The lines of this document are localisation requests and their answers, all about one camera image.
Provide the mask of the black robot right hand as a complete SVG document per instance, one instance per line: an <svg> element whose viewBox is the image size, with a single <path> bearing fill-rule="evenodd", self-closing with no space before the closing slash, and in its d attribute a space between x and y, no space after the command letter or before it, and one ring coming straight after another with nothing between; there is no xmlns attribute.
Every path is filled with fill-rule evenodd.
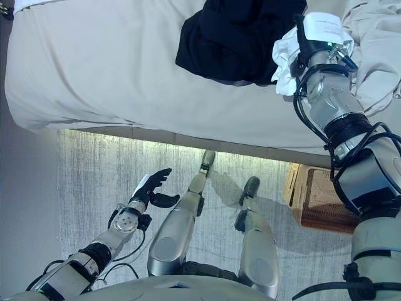
<svg viewBox="0 0 401 301"><path fill-rule="evenodd" d="M341 20L334 14L322 12L297 14L294 20L297 27L299 56L304 63L317 52L328 51L344 43Z"/></svg>

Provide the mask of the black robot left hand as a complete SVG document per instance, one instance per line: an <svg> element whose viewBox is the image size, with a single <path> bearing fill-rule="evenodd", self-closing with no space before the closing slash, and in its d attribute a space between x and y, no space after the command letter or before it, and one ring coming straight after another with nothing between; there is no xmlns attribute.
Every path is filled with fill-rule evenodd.
<svg viewBox="0 0 401 301"><path fill-rule="evenodd" d="M145 176L145 182L139 184L138 189L133 193L129 203L132 201L140 201L144 203L145 207L150 203L158 208L171 208L175 206L180 199L178 194L175 196L169 196L162 193L154 193L156 188L163 185L171 172L172 168L166 168L159 170L150 176Z"/></svg>

